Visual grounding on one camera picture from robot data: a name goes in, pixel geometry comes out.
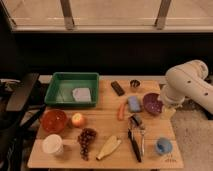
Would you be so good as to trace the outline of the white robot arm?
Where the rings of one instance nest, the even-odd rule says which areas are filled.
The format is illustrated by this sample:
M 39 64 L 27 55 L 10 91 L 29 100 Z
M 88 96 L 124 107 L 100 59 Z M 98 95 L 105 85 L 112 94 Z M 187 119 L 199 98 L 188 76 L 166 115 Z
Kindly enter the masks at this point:
M 213 115 L 213 85 L 205 81 L 208 73 L 207 65 L 201 60 L 170 68 L 159 99 L 168 108 L 178 108 L 189 97 Z

